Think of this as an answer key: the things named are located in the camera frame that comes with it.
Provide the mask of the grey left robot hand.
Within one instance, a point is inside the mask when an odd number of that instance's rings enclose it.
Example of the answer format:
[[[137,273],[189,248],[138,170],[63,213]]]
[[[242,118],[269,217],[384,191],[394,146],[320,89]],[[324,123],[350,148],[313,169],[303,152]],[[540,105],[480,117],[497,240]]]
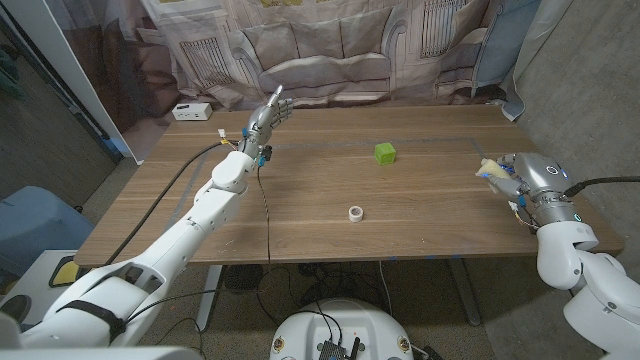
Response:
[[[272,131],[286,121],[293,112],[291,98],[282,98],[283,86],[279,85],[266,105],[257,108],[250,116],[247,132],[238,145],[238,150],[256,159],[267,145]]]

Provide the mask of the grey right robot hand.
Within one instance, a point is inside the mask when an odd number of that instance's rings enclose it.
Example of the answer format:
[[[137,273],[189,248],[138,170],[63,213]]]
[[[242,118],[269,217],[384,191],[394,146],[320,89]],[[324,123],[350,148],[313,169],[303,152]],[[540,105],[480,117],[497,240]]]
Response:
[[[563,222],[581,222],[574,203],[564,194],[572,183],[553,159],[537,153],[506,154],[482,159],[476,176],[504,195],[516,218],[532,229]]]

